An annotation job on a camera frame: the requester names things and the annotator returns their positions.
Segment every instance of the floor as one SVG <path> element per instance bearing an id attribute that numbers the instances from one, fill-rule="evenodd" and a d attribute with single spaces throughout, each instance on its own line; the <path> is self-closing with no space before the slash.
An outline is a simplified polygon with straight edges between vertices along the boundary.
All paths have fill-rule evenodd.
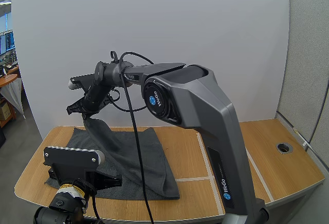
<path id="1" fill-rule="evenodd" d="M 14 186 L 42 142 L 25 93 L 22 104 L 26 120 L 17 113 L 3 128 L 5 144 L 0 148 L 0 224 L 33 223 L 37 206 L 15 196 Z"/>

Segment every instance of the black cable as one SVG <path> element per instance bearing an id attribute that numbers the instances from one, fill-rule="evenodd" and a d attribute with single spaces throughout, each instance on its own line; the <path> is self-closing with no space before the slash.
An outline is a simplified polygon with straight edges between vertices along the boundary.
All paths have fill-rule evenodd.
<path id="1" fill-rule="evenodd" d="M 116 92 L 116 93 L 118 94 L 118 97 L 117 97 L 116 99 L 113 99 L 113 97 L 112 97 L 110 94 L 108 94 L 108 95 L 107 95 L 108 98 L 109 98 L 111 101 L 113 101 L 113 102 L 118 101 L 118 100 L 120 99 L 120 92 L 119 92 L 117 89 L 112 89 L 112 90 L 110 90 L 110 92 L 111 92 L 111 91 Z"/>
<path id="2" fill-rule="evenodd" d="M 125 52 L 125 53 L 122 54 L 122 56 L 120 57 L 120 60 L 119 60 L 119 70 L 120 70 L 120 73 L 121 73 L 121 71 L 122 71 L 122 69 L 121 69 L 121 62 L 123 62 L 123 58 L 124 58 L 126 55 L 128 55 L 128 54 L 131 54 L 131 55 L 134 55 L 134 56 L 140 57 L 140 58 L 146 60 L 147 62 L 149 62 L 150 64 L 154 65 L 153 61 L 149 60 L 149 59 L 146 58 L 145 56 L 142 56 L 141 54 L 138 54 L 138 53 L 135 53 L 135 52 L 127 51 L 127 52 Z M 112 57 L 112 59 L 114 59 L 114 61 L 116 61 L 117 58 L 118 58 L 118 57 L 117 57 L 117 53 L 115 53 L 115 51 L 111 51 L 111 57 Z M 124 108 L 122 108 L 122 107 L 119 107 L 117 104 L 115 104 L 114 102 L 112 102 L 111 99 L 110 99 L 109 101 L 113 104 L 113 106 L 115 106 L 115 107 L 116 107 L 117 109 L 119 109 L 120 111 L 127 112 L 127 113 L 130 112 L 129 109 L 124 109 Z M 133 112 L 141 111 L 141 110 L 143 110 L 143 109 L 145 109 L 145 108 L 146 108 L 146 105 L 145 105 L 144 107 L 140 107 L 140 108 L 137 108 L 137 109 L 133 109 Z"/>
<path id="3" fill-rule="evenodd" d="M 321 115 L 322 115 L 322 112 L 323 112 L 323 109 L 324 109 L 325 100 L 327 98 L 328 93 L 329 93 L 329 81 L 327 83 L 327 87 L 326 87 L 326 90 L 325 90 L 325 95 L 324 95 L 323 100 L 322 100 L 322 105 L 321 105 L 321 108 L 320 108 L 320 112 L 319 112 L 319 116 L 318 116 L 318 119 L 317 119 L 317 123 L 316 123 L 316 125 L 315 125 L 315 127 L 314 127 L 314 129 L 312 131 L 312 134 L 310 136 L 310 139 L 309 139 L 309 144 L 312 142 L 312 139 L 314 137 L 315 131 L 316 131 L 317 127 L 318 127 L 318 124 L 319 124 L 319 121 L 320 121 L 320 118 L 321 118 Z"/>
<path id="4" fill-rule="evenodd" d="M 96 188 L 90 184 L 88 181 L 84 180 L 84 179 L 80 179 L 80 178 L 77 178 L 75 180 L 73 180 L 72 182 L 72 186 L 74 186 L 74 183 L 78 181 L 78 182 L 81 182 L 84 186 L 86 187 L 89 187 L 90 188 L 90 195 L 92 197 L 92 200 L 93 200 L 93 209 L 94 209 L 94 213 L 96 215 L 96 218 L 97 219 L 100 219 L 99 215 L 98 215 L 98 212 L 97 212 L 97 208 L 96 208 L 96 198 L 95 196 L 97 195 L 97 190 Z"/>
<path id="5" fill-rule="evenodd" d="M 128 93 L 127 87 L 125 85 L 124 78 L 123 78 L 123 72 L 122 72 L 123 57 L 127 54 L 133 54 L 133 55 L 139 56 L 143 59 L 144 59 L 144 57 L 141 56 L 141 55 L 138 55 L 137 53 L 133 53 L 133 52 L 124 53 L 120 57 L 120 60 L 119 60 L 119 71 L 120 71 L 120 77 L 121 77 L 121 82 L 122 82 L 122 85 L 123 85 L 124 93 L 125 93 L 125 96 L 127 98 L 127 103 L 128 103 L 129 110 L 130 110 L 130 116 L 132 118 L 132 123 L 133 123 L 133 127 L 134 127 L 134 133 L 135 133 L 135 138 L 136 138 L 136 146 L 137 146 L 137 152 L 138 152 L 138 159 L 139 159 L 139 164 L 140 164 L 140 173 L 141 173 L 141 176 L 142 176 L 142 186 L 143 186 L 143 194 L 144 194 L 145 205 L 146 205 L 146 208 L 148 209 L 151 223 L 154 224 L 151 209 L 150 209 L 149 202 L 148 202 L 148 198 L 147 198 L 147 195 L 146 195 L 144 168 L 143 168 L 142 154 L 141 154 L 141 151 L 140 151 L 140 144 L 139 144 L 139 139 L 138 139 L 136 121 L 135 121 L 135 117 L 134 117 L 132 103 L 130 101 L 129 93 Z"/>
<path id="6" fill-rule="evenodd" d="M 142 56 L 141 54 L 131 52 L 131 51 L 127 51 L 127 52 L 123 53 L 122 56 L 120 57 L 119 63 L 120 63 L 120 61 L 121 62 L 123 61 L 123 57 L 125 57 L 127 54 L 131 54 L 131 55 L 140 57 L 140 58 L 146 60 L 147 62 L 149 62 L 150 64 L 154 65 L 154 63 L 151 60 L 149 60 L 148 58 L 146 58 L 145 56 Z"/>
<path id="7" fill-rule="evenodd" d="M 98 212 L 97 212 L 97 209 L 96 209 L 96 198 L 95 196 L 92 196 L 92 200 L 93 200 L 93 209 L 94 209 L 94 213 L 96 215 L 96 218 L 99 220 L 99 215 L 98 215 Z"/>
<path id="8" fill-rule="evenodd" d="M 130 112 L 129 109 L 123 109 L 123 108 L 119 107 L 117 104 L 115 104 L 114 102 L 112 102 L 112 100 L 110 100 L 109 102 L 111 102 L 111 104 L 113 104 L 113 106 L 115 106 L 117 109 L 119 109 L 119 110 L 121 110 L 123 112 L 127 112 L 127 113 Z M 141 110 L 143 110 L 145 108 L 146 108 L 146 106 L 140 107 L 140 108 L 137 108 L 137 109 L 133 109 L 133 112 L 141 111 Z"/>

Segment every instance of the screw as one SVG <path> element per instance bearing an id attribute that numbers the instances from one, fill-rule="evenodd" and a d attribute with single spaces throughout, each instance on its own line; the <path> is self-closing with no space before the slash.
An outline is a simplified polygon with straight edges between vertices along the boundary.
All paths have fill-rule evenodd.
<path id="1" fill-rule="evenodd" d="M 63 206 L 64 205 L 64 202 L 61 201 L 61 200 L 59 200 L 59 201 L 56 202 L 56 204 L 57 204 L 57 206 Z"/>

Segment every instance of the computer monitor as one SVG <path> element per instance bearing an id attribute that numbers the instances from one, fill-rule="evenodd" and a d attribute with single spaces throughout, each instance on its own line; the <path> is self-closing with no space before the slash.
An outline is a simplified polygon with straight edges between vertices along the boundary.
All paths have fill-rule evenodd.
<path id="1" fill-rule="evenodd" d="M 0 36 L 0 54 L 7 52 L 6 35 Z"/>
<path id="2" fill-rule="evenodd" d="M 15 48 L 14 33 L 13 32 L 6 34 L 6 44 L 7 44 L 7 46 L 6 46 L 7 51 Z"/>

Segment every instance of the wego logo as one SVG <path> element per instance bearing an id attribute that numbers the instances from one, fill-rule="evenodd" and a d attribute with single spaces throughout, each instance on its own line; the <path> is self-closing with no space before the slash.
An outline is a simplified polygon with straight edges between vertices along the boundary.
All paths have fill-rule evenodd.
<path id="1" fill-rule="evenodd" d="M 161 102 L 160 102 L 160 99 L 159 99 L 159 96 L 158 96 L 158 93 L 155 91 L 154 92 L 154 97 L 156 99 L 156 102 L 158 103 L 158 106 L 161 106 Z"/>
<path id="2" fill-rule="evenodd" d="M 222 185 L 223 185 L 223 190 L 224 190 L 224 192 L 227 193 L 228 190 L 227 190 L 227 186 L 226 186 L 225 179 L 222 179 Z"/>

